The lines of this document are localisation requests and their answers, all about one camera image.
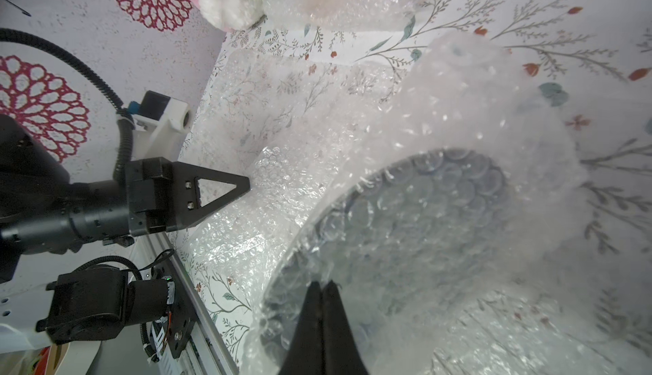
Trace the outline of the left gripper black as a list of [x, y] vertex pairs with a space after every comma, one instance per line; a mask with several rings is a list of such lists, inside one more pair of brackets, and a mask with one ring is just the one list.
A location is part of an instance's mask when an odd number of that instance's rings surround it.
[[163, 158], [131, 161], [124, 183], [71, 183], [53, 158], [1, 159], [1, 251], [17, 256], [129, 246], [195, 227], [251, 190], [247, 176]]

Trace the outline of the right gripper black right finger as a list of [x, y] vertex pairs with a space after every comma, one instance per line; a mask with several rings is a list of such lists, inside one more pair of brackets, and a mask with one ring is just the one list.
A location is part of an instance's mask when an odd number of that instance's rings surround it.
[[333, 281], [322, 290], [322, 334], [323, 374], [368, 375]]

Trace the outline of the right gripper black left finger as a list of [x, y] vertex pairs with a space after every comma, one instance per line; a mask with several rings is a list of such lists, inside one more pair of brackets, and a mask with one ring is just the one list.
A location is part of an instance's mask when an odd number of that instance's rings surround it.
[[278, 375], [324, 373], [323, 301], [319, 282], [308, 287], [290, 349]]

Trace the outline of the clear bubble wrap sheet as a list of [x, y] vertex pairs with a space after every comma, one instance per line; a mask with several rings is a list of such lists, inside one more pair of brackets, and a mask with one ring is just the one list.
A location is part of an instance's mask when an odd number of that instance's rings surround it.
[[[257, 288], [351, 147], [409, 73], [234, 53], [208, 91], [187, 161], [249, 176], [251, 191], [180, 242], [195, 288], [241, 371]], [[553, 249], [457, 308], [418, 374], [648, 374], [651, 371], [651, 142], [572, 132], [586, 180]]]
[[355, 143], [257, 288], [244, 374], [418, 374], [474, 293], [553, 249], [587, 177], [501, 47], [448, 34]]

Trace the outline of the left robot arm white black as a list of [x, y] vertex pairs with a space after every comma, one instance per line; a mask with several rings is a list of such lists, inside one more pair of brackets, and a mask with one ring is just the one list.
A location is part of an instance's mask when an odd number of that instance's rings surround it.
[[132, 115], [100, 76], [42, 37], [3, 28], [1, 39], [41, 50], [79, 72], [115, 107], [120, 131], [113, 178], [71, 183], [42, 144], [10, 116], [1, 117], [3, 283], [13, 279], [23, 255], [76, 253], [96, 241], [128, 247], [146, 234], [195, 227], [250, 191], [246, 176], [162, 157], [133, 160]]

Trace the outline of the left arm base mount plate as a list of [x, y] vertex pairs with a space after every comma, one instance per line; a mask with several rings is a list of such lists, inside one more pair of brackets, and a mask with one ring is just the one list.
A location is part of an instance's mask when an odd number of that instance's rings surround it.
[[107, 341], [137, 326], [147, 358], [158, 362], [161, 354], [148, 326], [163, 332], [163, 344], [178, 358], [197, 322], [169, 249], [143, 268], [121, 256], [96, 258], [58, 276], [46, 290], [54, 294], [49, 314], [37, 322], [36, 331], [57, 345]]

